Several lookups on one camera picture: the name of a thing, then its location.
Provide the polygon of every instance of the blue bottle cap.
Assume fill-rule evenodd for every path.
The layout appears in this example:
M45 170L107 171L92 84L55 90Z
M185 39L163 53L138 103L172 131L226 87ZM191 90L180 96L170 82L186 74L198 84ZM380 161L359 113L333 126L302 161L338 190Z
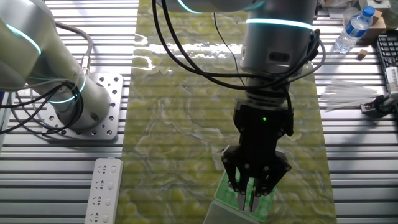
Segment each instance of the blue bottle cap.
M372 17L374 15L374 13L376 12L376 10L372 7L372 6L366 6L363 10L362 10L362 14L365 17Z

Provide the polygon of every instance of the plastic bottle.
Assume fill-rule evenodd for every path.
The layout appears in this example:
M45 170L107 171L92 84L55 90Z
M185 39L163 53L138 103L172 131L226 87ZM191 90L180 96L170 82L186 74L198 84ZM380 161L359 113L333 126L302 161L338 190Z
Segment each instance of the plastic bottle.
M372 6L366 6L362 12L354 14L337 38L336 50L344 54L349 52L372 26L374 13L375 10Z

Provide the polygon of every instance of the metal mounting plate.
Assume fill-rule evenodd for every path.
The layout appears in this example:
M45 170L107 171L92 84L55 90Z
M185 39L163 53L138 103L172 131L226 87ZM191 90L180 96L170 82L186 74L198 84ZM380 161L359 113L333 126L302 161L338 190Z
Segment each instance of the metal mounting plate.
M118 133L119 123L119 112L120 103L123 90L123 77L120 74L90 74L90 78L103 85L108 91L111 97L111 106L109 106L109 112L106 118L99 122L96 126L76 132L71 129L66 129L57 134L51 134L43 136L48 141L59 141L59 140L85 140L85 141L111 141ZM57 118L54 108L49 104L45 114L45 122L54 127L62 127L64 124Z

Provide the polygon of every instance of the black cable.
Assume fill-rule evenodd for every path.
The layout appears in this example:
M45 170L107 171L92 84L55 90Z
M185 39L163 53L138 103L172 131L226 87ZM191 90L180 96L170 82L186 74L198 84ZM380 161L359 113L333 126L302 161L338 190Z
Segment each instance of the black cable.
M26 120L22 121L21 123L15 125L12 128L0 131L0 134L7 134L17 128L22 127L23 125L25 125L26 123L28 123L32 118L34 118L34 116L37 115L37 113L44 107L44 105L46 104L46 102L48 102L50 100L51 97L53 97L54 94L56 94L56 92L58 92L58 89L63 86L63 84L61 84L60 86L55 87L53 90L49 91L50 94L49 96L44 100L44 102L37 108L37 111L35 111L35 113L32 114L32 116L29 116Z
M56 133L59 133L59 132L65 130L65 129L70 128L72 125L74 125L74 124L80 119L80 116L81 116L81 114L83 113L83 108L84 108L83 98L81 97L80 94L78 94L78 96L75 97L75 104L76 104L76 105L77 105L77 102L78 102L78 101L80 102L80 110L77 110L77 109L79 108L79 106L78 106L78 107L76 108L75 114L73 115L73 119L71 119L71 121L70 121L67 125L65 125L64 127L62 127L62 128L50 127L50 126L47 126L47 125L45 125L45 124L42 124L40 121L37 121L37 120L34 118L34 116L35 116L37 113L30 114L30 113L24 108L24 106L23 106L22 108L23 108L24 111L28 114L28 116L29 116L28 119L26 119L26 120L24 120L24 121L20 121L19 118L18 118L18 115L16 114L16 112L15 112L15 110L14 110L13 108L11 108L11 113L14 115L15 119L17 120L17 122L18 122L19 124L21 124L26 130L28 130L28 131L30 131L30 132L32 132L32 133L34 133L34 134L41 134L41 135L56 134ZM42 133L42 132L34 131L34 130L28 128L25 124L26 124L27 122L31 121L31 120L34 120L34 121L35 121L37 124L39 124L41 127L44 127L44 128L46 128L46 129L48 129L48 131L47 131L46 133Z
M223 43L225 44L226 48L228 48L228 50L231 52L232 57L234 57L236 73L239 74L238 62L236 61L235 54L234 54L234 52L230 49L230 47L228 46L228 44L226 44L226 42L225 42L225 40L224 40L224 37L221 35L221 32L220 32L220 30L218 29L217 18L216 18L216 14L215 14L215 13L213 13L213 17L214 17L214 25L215 25L215 27L216 27L217 33L218 33L218 35L220 36L220 38L221 38L221 40L223 41ZM246 85L244 84L244 81L243 81L242 77L239 77L239 79L241 80L242 85L243 85L243 86L246 86Z
M58 28L69 30L70 32L74 32L76 34L80 34L81 36L83 36L84 39L86 39L87 42L88 42L88 47L87 47L87 51L86 51L85 56L90 56L91 55L91 51L93 50L93 40L91 39L91 37L86 32L84 32L81 29L78 29L76 27L63 24L61 22L56 22L55 25Z
M168 10L167 10L167 5L166 5L165 0L162 0L162 6L163 6L163 11L164 11L164 14L165 14L165 18L166 18L167 25L168 25L168 27L169 27L170 33L172 34L172 37L173 37L173 39L174 39L174 41L175 41L177 47L180 49L180 51L181 51L182 54L184 55L185 59L187 59L188 62L190 62L190 64L192 64L192 65L194 66L195 63L192 62L192 60L190 60L188 54L184 51L183 47L181 46L180 42L178 41L177 36L175 35L175 31L174 31L174 28L172 27L172 23L171 23L171 20L170 20L170 17L169 17L169 13L168 13ZM294 75L295 72L297 72L298 70L300 70L301 67L307 62L308 58L311 57L311 54L313 54L313 53L315 52L315 50L317 50L316 48L315 48L315 50L312 50L312 49L311 49L311 51L309 51L309 53L307 54L307 56L306 56L301 62L298 63L298 65L301 65L301 66L297 66L297 67L294 68L291 72L289 72L289 73L286 74L285 76L279 78L278 80L274 80L274 79L271 78L271 77L265 77L264 75L261 75L261 76L255 75L254 78L261 78L261 79L265 79L265 80L271 81L271 82L270 82L270 83L263 84L263 85L257 85L257 86L237 86L237 85L232 85L232 84L229 84L229 83L221 82L221 81L219 81L219 80L213 78L213 77L217 77L216 75L223 75L223 74L205 73L205 72L201 72L201 70L193 70L192 68L187 67L187 66L184 65L182 62L180 62L177 58L175 58L174 55L173 55L173 54L171 53L171 51L169 50L169 48L167 47L167 44L165 43L165 41L164 41L164 39L163 39L163 37L162 37L161 31L160 31L159 20L158 20L158 18L157 18L156 0L152 0L152 10L153 10L153 12L154 12L155 26L156 26L156 29L157 29L157 32L158 32L160 41L161 41L162 45L164 46L165 50L167 51L167 53L169 54L169 56L170 56L177 64L179 64L181 67L185 68L186 70L188 70L188 71L190 71L190 72L193 72L193 73L196 73L196 74L198 74L198 75L202 75L202 76L204 76L205 78L207 78L209 81L211 81L211 82L213 82L213 83L215 83L215 84L221 85L221 86L223 86L223 87L226 87L226 88L231 88L231 89L235 89L235 90L258 90L258 89L261 89L261 88L272 87L272 86L274 86L274 85L276 85L276 84L278 84L278 83L282 83L283 81L286 81L286 79L288 79L289 77L291 77L292 75Z
M162 46L164 47L164 49L166 50L167 54L169 55L169 57L175 62L177 63L180 67L184 68L185 70L192 72L194 74L197 75L203 75L202 73L196 71L195 69L192 69L188 66L186 66L184 63L182 63L169 49L169 47L166 44L165 39L163 38L163 34L162 31L160 30L160 24L159 24L159 20L157 17L157 9L156 9L156 0L153 2L152 5L152 11L154 13L154 22L155 22L155 28L156 28L156 32L157 35L159 36L159 40L162 43ZM260 79L265 79L268 80L267 77L259 77L258 75L254 75L254 74L215 74L215 73L211 73L210 74L213 77L220 77L220 78L239 78L239 77L243 77L243 78L260 78Z
M34 100L30 100L30 101L28 101L28 102L21 103L21 104L18 104L18 105L0 105L0 108L18 108L18 107L21 107L21 106L30 105L30 104L32 104L32 103L35 103L35 102L37 102L37 101L39 101L39 100L41 100L41 99L44 99L45 97L51 95L51 94L52 94L52 91L53 91L54 89L56 89L56 87L53 88L52 90L48 91L47 93L45 93L45 94L43 94L43 95L37 97L37 98L34 99Z
M18 93L16 93L16 97L17 97L18 101L19 101L20 103L22 103L22 100L21 100L21 98L20 98L20 96L19 96ZM25 111L25 113L26 113L28 116L32 116L32 115L29 113L29 111L25 108L25 106L22 106L22 109ZM17 115L16 115L16 113L14 112L14 109L13 109L13 108L11 108L11 112L12 112L12 114L14 115L14 117L16 118L17 122L20 123L19 118L17 117ZM54 131L54 132L51 132L51 133L40 133L40 134L55 134L55 133L59 133L60 131L63 131L63 130L65 130L65 129L67 129L67 125L65 125L64 127L61 127L61 128L56 128L56 127L52 127L52 126L49 126L49 125L46 125L46 124L42 124L42 121L41 121L41 120L37 120L37 119L35 119L35 118L32 118L32 120L35 121L35 122L36 122L38 125L40 125L41 127L46 128L46 129L48 129L48 130L50 130L50 131ZM26 130L30 131L30 132L33 132L33 133L35 133L35 134L38 134L38 132L35 132L35 131L29 129L29 128L26 127L26 126L24 126L24 128L25 128Z

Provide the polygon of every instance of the wire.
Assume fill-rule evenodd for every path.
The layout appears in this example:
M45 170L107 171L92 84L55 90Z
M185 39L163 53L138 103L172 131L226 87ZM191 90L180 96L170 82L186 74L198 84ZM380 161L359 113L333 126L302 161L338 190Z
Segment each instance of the wire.
M91 37L86 32L84 32L81 29L78 29L78 28L76 28L74 26L66 25L66 24L63 24L61 22L56 22L55 25L58 28L69 30L70 32L74 32L76 34L80 34L81 36L83 36L88 42L87 52L86 52L85 56L90 56L91 55L91 51L93 50L93 40L91 39Z
M228 48L228 50L231 52L232 57L234 57L235 67L236 67L236 73L239 74L238 63L237 63L237 61L236 61L235 54L234 54L234 52L230 49L230 47L228 47L228 44L226 44L226 42L225 42L225 40L224 40L224 37L221 35L220 30L218 29L217 18L216 18L216 14L215 14L215 13L213 13L213 17L214 17L214 25L216 26L217 33L218 33L218 35L220 36L220 38L221 38L221 40L223 41L223 43L225 44L225 46L226 46L226 47ZM242 85L243 85L243 86L246 86L246 85L244 84L244 81L243 81L242 77L239 77L239 79L241 80Z
M55 93L59 90L59 88L61 88L61 86L58 86L58 87L56 87L56 88L57 88L57 89L56 89ZM21 103L21 98L19 97L18 93L16 93L16 96L17 96L19 102ZM40 105L40 107L38 108L38 110L36 110L33 114L30 114L30 113L26 110L26 108L23 106L23 107L22 107L23 110L24 110L24 111L28 114L28 116L29 116L29 117L28 117L26 120L24 120L24 121L20 121L18 115L17 115L16 112L15 112L15 110L14 110L13 108L11 108L11 112L12 112L12 114L14 115L15 119L17 120L17 122L18 122L19 124L18 124L17 126L14 126L14 127L10 128L10 129L8 129L8 130L5 130L4 133L3 133L3 132L0 132L0 134L6 134L6 133L8 133L8 132L10 132L10 131L13 131L13 130L15 130L15 129L17 129L17 128L20 128L21 126L23 126L26 130L28 130L28 131L30 131L30 132L32 132L32 133L34 133L34 134L41 134L41 135L56 134L56 133L59 133L59 132L65 130L65 129L67 129L67 128L70 128L72 125L74 125L74 124L80 119L80 116L81 116L81 114L83 113L84 104L83 104L83 98L81 97L81 95L78 95L78 97L75 98L75 105L76 105L76 103L79 101L79 102L80 102L80 110L78 110L78 108L79 108L79 106L78 106L78 107L76 108L75 114L73 115L73 119L71 119L71 121L70 121L67 125L65 125L64 127L62 127L62 128L55 128L55 127L48 126L48 125L46 125L46 124L42 124L40 121L37 121L34 117L39 113L39 111L40 111L40 110L43 108L43 106L48 102L48 100L51 99L51 97L52 97L52 96L49 96L48 98L46 98L46 100ZM40 126L46 128L46 129L48 129L48 131L47 131L46 133L42 133L42 132L34 131L34 130L28 128L25 124L28 123L28 122L31 121L31 120L34 120L34 121L35 121L37 124L39 124Z
M307 77L307 76L311 75L312 73L316 72L323 64L325 64L325 61L326 61L326 49L325 49L325 45L323 44L321 39L319 39L319 45L322 48L322 60L321 60L321 62L314 69L312 69L311 71L307 72L306 74L297 76L297 77L289 80L288 83L292 83L292 82L297 81L297 80L299 80L301 78L304 78L304 77Z
M39 87L39 86L42 86L42 85L47 85L47 84L56 83L56 82L67 82L67 81L69 81L69 79L59 78L59 79L55 79L55 80L50 80L50 81L38 83L38 84L35 84L35 85L27 85L27 86L24 86L24 87L0 87L0 90L1 91L27 90L27 89Z
M169 13L168 13L168 10L167 10L167 5L166 5L165 0L162 0L162 6L163 6L163 12L165 14L165 19L166 19L167 25L169 27L170 33L171 33L171 35L173 37L173 40L175 41L177 47L180 49L180 51L183 54L183 56L185 57L185 59L193 67L197 67L197 65L195 65L195 63L192 62L192 60L189 58L188 54L184 51L183 47L181 46L180 42L178 41L178 37L175 35L175 31L174 31L174 28L172 27L172 23L171 23L171 20L170 20L170 17L169 17ZM175 56L168 49L167 44L165 43L165 40L163 39L161 31L160 31L159 20L157 18L156 0L152 0L152 10L153 10L153 13L154 13L155 27L156 27L156 30L158 32L160 41L161 41L162 45L164 46L164 48L166 49L166 51L169 54L169 56L177 64L179 64L181 67L185 68L186 70L188 70L190 72L193 72L193 73L196 73L198 75L204 76L209 81L211 81L211 82L213 82L215 84L221 85L221 86L226 87L226 88L231 88L231 89L234 89L234 90L258 90L258 89L261 89L261 88L272 87L272 86L275 86L276 84L282 83L283 81L285 81L286 79L288 79L292 75L295 75L295 73L298 70L301 69L301 67L309 60L311 55L314 54L315 51L317 50L316 44L313 45L312 49L308 52L307 56L301 62L299 62L298 65L292 71L290 71L288 74L284 75L283 77L279 78L278 80L275 80L274 78L271 78L271 77L266 77L264 75L261 75L261 76L260 75L254 75L254 78L261 78L261 79L265 79L265 80L271 81L271 82L266 83L266 84L262 84L262 85L257 85L257 86L237 86L237 85L232 85L232 84L229 84L229 83L225 83L225 82L219 81L219 80L214 78L214 77L221 77L220 75L223 75L223 77L225 77L226 76L225 74L205 73L202 70L200 70L200 68L199 68L199 70L194 70L192 68L187 67L182 62L180 62L177 58L175 58ZM317 41L319 39L319 33L320 32L317 29L315 31L315 33L314 33L315 34L315 40L314 41ZM234 77L236 77L236 76L243 77L243 75L238 75L238 74L231 75L231 76L229 74L227 75L227 77L232 77L232 76L234 76Z
M28 119L26 119L26 120L20 122L19 124L15 125L15 126L12 127L12 128L9 128L9 129L7 129L7 130L0 131L0 134L7 134L7 133L9 133L9 132L11 132L11 131L13 131L13 130L15 130L15 129L17 129L17 128L20 128L21 126L25 125L26 123L28 123L28 122L29 122L32 118L34 118L34 116L36 116L36 114L44 107L44 105L46 104L46 102L48 102L48 101L50 100L50 98L53 97L53 95L56 94L56 92L58 92L58 89L59 89L61 86L63 86L63 84L61 84L61 85L55 87L53 90L51 90L51 91L49 92L49 93L50 93L50 94L49 94L49 97L47 97L47 98L44 100L44 102L39 106L39 109L38 109L37 111L35 111L35 113L33 113L31 116L29 116Z
M160 24L159 24L159 20L157 17L157 9L156 9L156 1L152 0L152 10L154 13L154 23L155 23L155 28L156 28L156 32L159 36L159 40L162 43L162 46L164 47L164 49L166 50L167 54L169 55L169 57L175 62L177 63L180 67L184 68L185 70L192 72L194 74L197 75L203 75L203 73L200 73L198 71L196 71L195 69L192 69L188 66L186 66L184 63L182 63L169 49L169 47L166 44L165 39L163 38L163 34L162 31L160 30ZM254 74L215 74L215 73L211 73L210 74L213 77L223 77L223 78L239 78L239 77L245 77L245 78L260 78L260 79L265 79L268 80L267 77L259 77L258 75L254 75Z
M52 90L50 90L50 91L48 91L47 93L45 93L45 94L43 94L43 95L37 97L37 98L34 99L34 100L30 100L30 101L28 101L28 102L21 103L21 104L18 104L18 105L2 105L2 106L0 106L0 108L18 108L18 107L21 107L21 106L30 105L30 104L35 103L35 102L37 102L37 101L39 101L39 100L41 100L41 99L43 99L43 98L45 98L45 97L47 97L47 96L49 96L49 95L53 96Z

